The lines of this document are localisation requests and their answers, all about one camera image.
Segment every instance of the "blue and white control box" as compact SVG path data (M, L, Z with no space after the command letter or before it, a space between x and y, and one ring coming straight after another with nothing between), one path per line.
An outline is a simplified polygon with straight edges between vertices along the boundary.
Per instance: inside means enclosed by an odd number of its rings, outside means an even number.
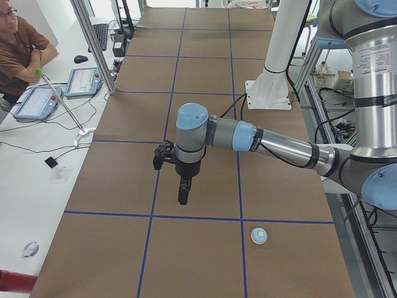
M99 69L96 67L73 69L70 72L65 96L67 98L93 96L98 92L103 82Z
M62 96L61 88L55 88L56 92ZM18 107L14 117L16 119L46 119L53 112L58 103L58 99L49 87L33 87L26 95Z

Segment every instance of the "keyboard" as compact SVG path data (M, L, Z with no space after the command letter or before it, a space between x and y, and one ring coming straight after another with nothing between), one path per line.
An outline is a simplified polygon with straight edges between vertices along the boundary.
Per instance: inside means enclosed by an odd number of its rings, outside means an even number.
M95 34L97 35L99 46L102 51L106 51L107 48L107 29L109 28L108 24L94 24L92 25Z

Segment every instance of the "glasses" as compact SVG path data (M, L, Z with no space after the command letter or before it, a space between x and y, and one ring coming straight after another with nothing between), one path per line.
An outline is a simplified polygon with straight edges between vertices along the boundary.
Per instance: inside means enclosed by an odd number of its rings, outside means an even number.
M7 19L7 17L10 17L11 19L17 17L17 10L13 9L7 12L6 14L0 14L0 21L4 22Z

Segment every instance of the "man's arm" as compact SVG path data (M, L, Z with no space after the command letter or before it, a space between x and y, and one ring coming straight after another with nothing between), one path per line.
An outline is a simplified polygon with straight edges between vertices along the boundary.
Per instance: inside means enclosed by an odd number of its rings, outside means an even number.
M31 52L30 64L24 70L20 71L15 75L15 77L21 79L22 81L28 83L37 83L40 76L36 72L36 69L42 67L42 62L40 60L41 51L34 48Z
M41 56L41 66L46 65L52 58L54 58L58 54L58 51L54 47L54 45L50 42L44 50L42 50Z

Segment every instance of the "black box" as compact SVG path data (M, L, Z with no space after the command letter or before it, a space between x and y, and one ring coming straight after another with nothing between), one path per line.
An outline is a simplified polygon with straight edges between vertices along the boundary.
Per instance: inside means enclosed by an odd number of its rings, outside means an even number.
M114 57L124 57L125 47L127 45L127 39L124 34L116 34L113 43L113 54Z

